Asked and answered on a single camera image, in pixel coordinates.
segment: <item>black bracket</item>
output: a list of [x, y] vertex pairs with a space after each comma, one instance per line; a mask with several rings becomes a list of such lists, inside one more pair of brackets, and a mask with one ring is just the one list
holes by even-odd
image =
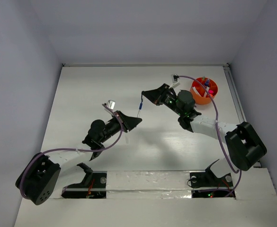
[[[211, 166], [214, 164], [212, 163], [204, 172], [190, 172], [190, 182], [191, 188], [197, 189], [201, 187], [222, 187], [226, 186], [224, 181], [227, 182], [226, 177], [230, 176], [231, 174], [226, 174], [221, 178], [217, 178], [215, 174], [211, 171]], [[227, 182], [229, 187], [233, 187], [233, 182]]]

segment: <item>wire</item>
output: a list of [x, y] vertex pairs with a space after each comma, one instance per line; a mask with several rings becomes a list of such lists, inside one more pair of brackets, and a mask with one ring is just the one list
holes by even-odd
[[239, 182], [241, 181], [241, 173], [242, 173], [242, 171], [240, 170], [239, 171], [239, 178], [238, 178], [238, 181], [237, 181], [236, 185], [233, 187], [233, 189], [227, 195], [225, 195], [225, 197], [228, 197], [229, 195], [231, 195], [233, 193], [233, 191], [235, 191], [235, 189], [239, 185]]
[[230, 187], [229, 187], [229, 185], [228, 185], [228, 183], [226, 182], [226, 181], [224, 181], [224, 180], [222, 180], [222, 182], [227, 186], [227, 188], [230, 190]]
[[239, 182], [241, 181], [241, 173], [242, 171], [239, 171], [239, 178], [238, 181], [236, 183], [236, 185], [233, 187], [233, 189], [231, 191], [229, 191], [228, 189], [224, 189], [224, 188], [217, 188], [217, 189], [205, 189], [205, 190], [199, 190], [199, 192], [215, 192], [215, 191], [228, 191], [229, 193], [225, 195], [225, 197], [229, 197], [229, 195], [231, 195], [235, 189], [237, 188], [237, 186], [239, 185]]
[[200, 187], [193, 187], [192, 185], [189, 185], [189, 181], [191, 181], [191, 179], [189, 179], [189, 180], [187, 181], [187, 186], [189, 186], [190, 188], [193, 188], [193, 189], [200, 188]]
[[105, 107], [118, 121], [119, 125], [120, 125], [120, 133], [118, 138], [114, 141], [114, 143], [112, 143], [110, 146], [106, 147], [106, 148], [102, 148], [99, 150], [87, 150], [87, 149], [76, 149], [76, 148], [55, 148], [55, 149], [51, 149], [51, 150], [46, 150], [44, 152], [39, 153], [32, 161], [29, 162], [28, 166], [25, 168], [24, 173], [21, 177], [20, 180], [20, 184], [19, 184], [19, 190], [20, 190], [20, 194], [23, 198], [29, 200], [29, 198], [26, 196], [25, 191], [24, 191], [24, 180], [26, 175], [28, 174], [29, 169], [31, 168], [31, 166], [44, 154], [50, 153], [50, 152], [54, 152], [54, 151], [80, 151], [80, 152], [101, 152], [104, 150], [108, 150], [111, 147], [113, 147], [115, 144], [117, 144], [117, 142], [119, 141], [119, 139], [121, 138], [121, 135], [123, 133], [123, 124], [120, 121], [120, 119], [118, 118], [118, 116], [110, 109], [108, 108], [105, 104], [103, 104], [103, 107]]
[[230, 168], [232, 169], [232, 171], [233, 171], [234, 173], [238, 173], [239, 170], [236, 171], [236, 170], [234, 169], [234, 167], [232, 166], [232, 164], [231, 164], [231, 162], [230, 162], [230, 160], [229, 160], [229, 158], [228, 158], [228, 155], [227, 155], [227, 153], [226, 153], [226, 151], [225, 151], [225, 149], [224, 149], [224, 147], [223, 147], [223, 142], [222, 142], [222, 139], [221, 139], [221, 137], [220, 137], [219, 128], [218, 128], [218, 110], [217, 110], [217, 106], [216, 106], [216, 104], [215, 104], [213, 98], [211, 97], [210, 93], [206, 90], [205, 86], [204, 86], [202, 83], [200, 83], [197, 79], [195, 79], [195, 78], [193, 78], [193, 77], [189, 77], [189, 76], [179, 76], [179, 77], [183, 77], [183, 78], [188, 78], [188, 79], [194, 80], [196, 83], [200, 84], [200, 86], [201, 86], [201, 87], [205, 90], [205, 92], [208, 94], [209, 98], [211, 99], [211, 101], [212, 101], [212, 103], [213, 103], [213, 106], [214, 106], [214, 109], [215, 109], [215, 113], [216, 113], [216, 117], [215, 117], [215, 120], [216, 120], [215, 127], [216, 127], [216, 132], [217, 132], [217, 138], [218, 138], [220, 147], [221, 147], [221, 149], [222, 149], [222, 151], [223, 151], [223, 155], [224, 155], [225, 159], [227, 160], [227, 162], [228, 162]]

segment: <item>blue marker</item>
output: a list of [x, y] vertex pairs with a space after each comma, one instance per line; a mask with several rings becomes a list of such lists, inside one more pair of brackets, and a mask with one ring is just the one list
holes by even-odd
[[206, 87], [206, 90], [209, 91], [210, 89], [210, 79], [206, 79], [204, 86]]

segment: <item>metal object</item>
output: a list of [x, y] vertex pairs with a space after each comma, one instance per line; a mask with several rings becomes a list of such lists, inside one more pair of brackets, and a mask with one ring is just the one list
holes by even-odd
[[225, 180], [226, 180], [228, 183], [230, 183], [230, 182], [232, 182], [232, 177], [228, 175], [228, 176], [225, 177]]
[[196, 183], [196, 182], [197, 182], [196, 176], [192, 176], [192, 177], [191, 177], [191, 182], [192, 182], [192, 183]]
[[244, 115], [243, 109], [242, 109], [242, 105], [241, 102], [239, 100], [239, 96], [235, 87], [235, 83], [231, 74], [231, 70], [229, 68], [229, 66], [223, 66], [223, 70], [224, 70], [224, 74], [225, 77], [227, 79], [229, 88], [230, 88], [230, 92], [231, 92], [231, 96], [235, 105], [235, 109], [236, 109], [236, 113], [238, 115], [238, 119], [239, 122], [245, 122], [246, 121], [246, 117]]
[[106, 179], [105, 177], [101, 177], [100, 182], [101, 182], [101, 183], [106, 183], [106, 182], [107, 182], [107, 179]]
[[114, 106], [115, 106], [115, 101], [113, 100], [108, 100], [107, 102], [107, 107], [111, 110], [114, 110]]

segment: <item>red object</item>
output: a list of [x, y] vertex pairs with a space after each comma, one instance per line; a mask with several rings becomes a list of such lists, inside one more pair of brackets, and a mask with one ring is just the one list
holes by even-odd
[[[202, 85], [204, 85], [204, 83], [206, 82], [206, 79], [203, 81], [202, 78], [197, 78], [196, 80], [198, 80], [199, 82], [201, 82]], [[210, 91], [212, 91], [213, 93], [211, 95], [213, 95], [212, 98], [215, 98], [215, 96], [218, 93], [218, 86], [216, 85], [216, 83], [210, 79], [210, 83], [209, 83], [209, 93]], [[198, 94], [195, 93], [195, 91], [193, 90], [192, 87], [195, 87], [196, 90], [199, 92], [200, 96]], [[193, 98], [196, 102], [196, 104], [198, 105], [206, 105], [209, 104], [211, 102], [211, 99], [209, 98], [209, 96], [207, 95], [207, 97], [204, 97], [205, 94], [205, 90], [200, 86], [199, 83], [197, 83], [196, 81], [193, 81], [190, 92], [193, 95]]]

